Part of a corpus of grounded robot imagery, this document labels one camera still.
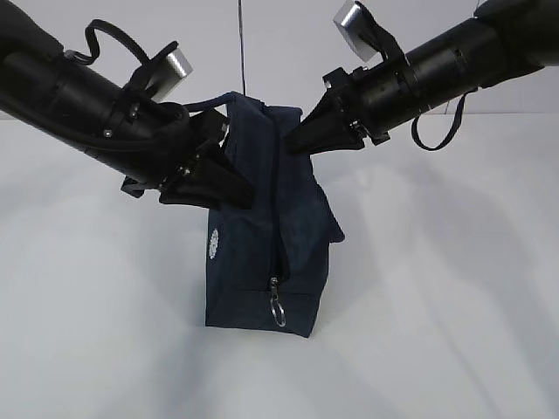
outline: black cable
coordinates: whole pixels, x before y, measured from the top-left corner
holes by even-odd
[[[466,98],[468,94],[475,93],[477,91],[478,89],[474,89],[468,93],[464,93],[464,96],[462,96],[462,99],[460,99],[460,102],[458,103],[458,108],[456,109],[456,113],[454,115],[454,122],[452,123],[451,130],[448,133],[448,135],[445,137],[443,142],[441,142],[436,147],[428,147],[421,141],[418,132],[419,116],[411,124],[411,137],[413,138],[414,142],[418,146],[420,146],[423,150],[426,151],[439,151],[445,148],[446,146],[448,146],[451,143],[454,136],[456,135],[456,133],[459,131],[460,127],[462,126],[462,117],[464,116],[464,107],[466,106]]]
[[[100,56],[99,41],[95,31],[105,32],[108,36],[120,42],[127,50],[140,61],[142,64],[149,62],[148,54],[122,29],[117,28],[109,22],[104,20],[95,19],[86,27],[86,40],[91,52],[91,57],[88,57],[81,52],[70,51],[69,58],[74,59],[81,65],[91,65]]]
[[[241,79],[243,81],[243,95],[246,96],[245,76],[245,34],[243,25],[243,0],[238,0],[238,35],[241,43]]]

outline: fabric bag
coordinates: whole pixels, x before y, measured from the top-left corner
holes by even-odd
[[[344,235],[314,179],[308,155],[288,155],[282,137],[298,108],[266,106],[239,93],[187,106],[227,105],[226,156],[253,184],[252,209],[211,210],[206,263],[206,326],[309,337],[328,277],[331,243]]]

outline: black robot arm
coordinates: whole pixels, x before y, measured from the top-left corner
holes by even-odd
[[[89,67],[100,55],[96,31],[140,61],[123,88]],[[160,103],[191,71],[178,43],[149,58],[100,20],[86,28],[86,40],[91,55],[65,52],[18,7],[0,0],[0,110],[122,172],[122,190],[131,196],[158,189],[161,203],[250,208],[252,186],[219,146],[228,120],[217,111],[190,116],[184,106]]]
[[[327,92],[303,124],[286,138],[292,153],[364,148],[387,141],[388,131],[460,95],[559,65],[559,0],[488,0],[474,17],[412,52],[359,2],[347,2],[336,25],[363,60],[375,52],[382,64],[341,68],[324,77]],[[456,134],[464,100],[441,149]]]

